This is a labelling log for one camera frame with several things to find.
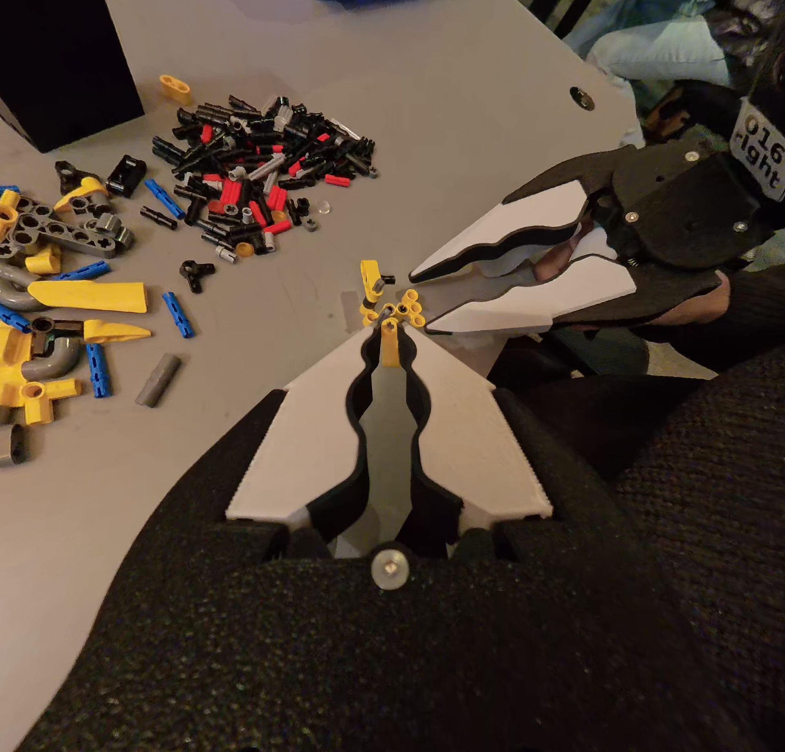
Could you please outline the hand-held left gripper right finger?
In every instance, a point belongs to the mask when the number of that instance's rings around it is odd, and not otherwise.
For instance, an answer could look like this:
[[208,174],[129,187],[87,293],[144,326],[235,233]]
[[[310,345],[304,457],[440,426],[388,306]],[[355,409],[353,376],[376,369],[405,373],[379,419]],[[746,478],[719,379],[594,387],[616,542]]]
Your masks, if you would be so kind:
[[554,506],[497,403],[496,387],[423,333],[399,329],[415,421],[411,512],[444,545],[472,529],[549,519]]

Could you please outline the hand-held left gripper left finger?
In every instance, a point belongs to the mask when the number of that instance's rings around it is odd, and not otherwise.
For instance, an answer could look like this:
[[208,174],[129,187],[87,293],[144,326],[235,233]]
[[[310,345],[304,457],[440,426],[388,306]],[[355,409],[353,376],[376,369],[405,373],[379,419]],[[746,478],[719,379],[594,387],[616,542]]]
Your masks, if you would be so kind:
[[227,521],[314,528],[330,542],[363,515],[369,481],[359,419],[377,364],[378,332],[365,327],[283,388]]

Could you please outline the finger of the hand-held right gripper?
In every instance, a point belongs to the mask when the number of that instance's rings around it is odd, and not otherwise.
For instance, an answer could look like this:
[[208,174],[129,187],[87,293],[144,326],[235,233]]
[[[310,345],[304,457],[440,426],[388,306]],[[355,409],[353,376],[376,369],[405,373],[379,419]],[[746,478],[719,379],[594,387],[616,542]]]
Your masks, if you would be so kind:
[[600,255],[571,262],[559,275],[535,286],[515,286],[484,302],[471,301],[426,322],[435,334],[547,331],[557,316],[633,295],[627,267]]
[[498,204],[409,274],[424,283],[473,266],[486,278],[512,273],[540,251],[571,239],[588,206],[578,180]]

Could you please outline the person's right forearm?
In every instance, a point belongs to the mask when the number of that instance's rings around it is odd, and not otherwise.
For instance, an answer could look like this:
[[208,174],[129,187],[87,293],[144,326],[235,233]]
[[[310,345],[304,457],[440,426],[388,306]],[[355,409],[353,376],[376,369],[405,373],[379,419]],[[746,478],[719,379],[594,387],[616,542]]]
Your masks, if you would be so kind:
[[711,322],[680,326],[639,326],[633,334],[669,344],[712,372],[766,354],[784,344],[784,265],[740,272],[729,279],[729,305]]

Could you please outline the person's right hand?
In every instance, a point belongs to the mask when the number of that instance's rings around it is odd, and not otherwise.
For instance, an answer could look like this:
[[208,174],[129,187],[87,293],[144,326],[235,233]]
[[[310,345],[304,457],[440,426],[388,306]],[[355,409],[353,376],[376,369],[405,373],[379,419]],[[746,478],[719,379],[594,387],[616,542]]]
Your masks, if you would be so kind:
[[[532,268],[533,276],[538,284],[544,284],[562,273],[575,250],[584,243],[584,237],[594,239],[604,238],[604,230],[595,224],[591,217],[585,218],[580,223],[578,232],[570,240],[565,241],[542,255]],[[646,321],[640,319],[628,323],[613,323],[614,326],[626,327],[680,327],[690,324],[707,324],[724,315],[730,303],[731,282],[724,271],[718,269],[713,273],[714,286],[710,290],[679,302],[667,311],[655,312],[655,315]]]

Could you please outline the dark grey tube connector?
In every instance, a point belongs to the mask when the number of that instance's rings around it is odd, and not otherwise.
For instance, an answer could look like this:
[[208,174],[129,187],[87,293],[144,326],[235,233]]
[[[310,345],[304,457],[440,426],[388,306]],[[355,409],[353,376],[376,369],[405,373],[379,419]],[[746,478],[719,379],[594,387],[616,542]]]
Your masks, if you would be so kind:
[[175,375],[182,366],[182,358],[174,354],[164,354],[137,394],[135,404],[156,407],[168,390]]

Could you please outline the blue connector pin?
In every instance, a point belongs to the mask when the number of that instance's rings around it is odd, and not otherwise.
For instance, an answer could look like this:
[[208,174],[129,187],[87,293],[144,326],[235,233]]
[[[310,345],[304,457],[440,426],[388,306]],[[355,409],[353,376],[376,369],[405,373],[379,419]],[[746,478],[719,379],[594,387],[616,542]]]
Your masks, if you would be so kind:
[[177,204],[171,195],[153,178],[145,178],[143,183],[147,190],[177,220],[185,218],[185,210]]
[[195,337],[194,327],[191,325],[191,321],[184,312],[177,296],[171,291],[164,292],[162,294],[162,300],[165,303],[167,310],[173,319],[173,323],[182,338],[190,339]]

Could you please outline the black T-shaped connector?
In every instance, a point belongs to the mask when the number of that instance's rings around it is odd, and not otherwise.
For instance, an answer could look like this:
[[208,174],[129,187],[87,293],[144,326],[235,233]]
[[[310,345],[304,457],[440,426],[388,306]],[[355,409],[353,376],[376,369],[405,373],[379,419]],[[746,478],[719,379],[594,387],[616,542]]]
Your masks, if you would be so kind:
[[212,263],[198,263],[195,260],[184,260],[179,268],[180,275],[186,281],[191,293],[198,295],[203,291],[202,280],[214,275],[216,267]]

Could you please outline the pile of yellow grey building pieces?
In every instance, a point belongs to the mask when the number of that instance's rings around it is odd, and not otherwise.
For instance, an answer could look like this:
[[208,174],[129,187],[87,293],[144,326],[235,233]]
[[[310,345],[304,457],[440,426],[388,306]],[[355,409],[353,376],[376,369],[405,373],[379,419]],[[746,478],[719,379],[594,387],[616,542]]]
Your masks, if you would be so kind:
[[25,428],[51,424],[59,401],[81,395],[72,375],[87,356],[93,394],[112,394],[101,349],[151,334],[102,318],[55,311],[144,314],[142,283],[107,283],[109,262],[135,237],[115,213],[112,196],[123,181],[57,161],[61,198],[49,206],[2,186],[1,408],[2,467],[25,461]]

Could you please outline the pile of black red pins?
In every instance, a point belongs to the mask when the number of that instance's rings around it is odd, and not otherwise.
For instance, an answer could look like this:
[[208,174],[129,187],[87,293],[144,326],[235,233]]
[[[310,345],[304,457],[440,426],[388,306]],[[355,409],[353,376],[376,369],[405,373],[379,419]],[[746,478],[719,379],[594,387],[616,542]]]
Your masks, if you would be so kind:
[[319,228],[318,186],[349,188],[378,178],[377,142],[284,95],[254,106],[231,94],[224,104],[177,109],[172,140],[152,152],[170,167],[185,218],[217,254],[264,255],[292,228]]

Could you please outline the black block connector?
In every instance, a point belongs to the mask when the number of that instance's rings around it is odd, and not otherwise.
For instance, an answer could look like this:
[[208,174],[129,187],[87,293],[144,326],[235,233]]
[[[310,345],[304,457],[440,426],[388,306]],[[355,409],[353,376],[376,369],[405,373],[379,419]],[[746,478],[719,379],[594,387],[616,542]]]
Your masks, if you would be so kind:
[[143,159],[126,154],[106,178],[105,188],[110,195],[130,199],[146,178],[147,172],[148,165]]

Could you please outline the black perforated box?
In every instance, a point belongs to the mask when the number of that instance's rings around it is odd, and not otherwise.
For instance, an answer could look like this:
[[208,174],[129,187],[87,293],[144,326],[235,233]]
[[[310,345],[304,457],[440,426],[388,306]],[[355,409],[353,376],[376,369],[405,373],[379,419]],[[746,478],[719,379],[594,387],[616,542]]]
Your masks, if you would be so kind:
[[40,152],[142,117],[106,0],[1,0],[1,103]]

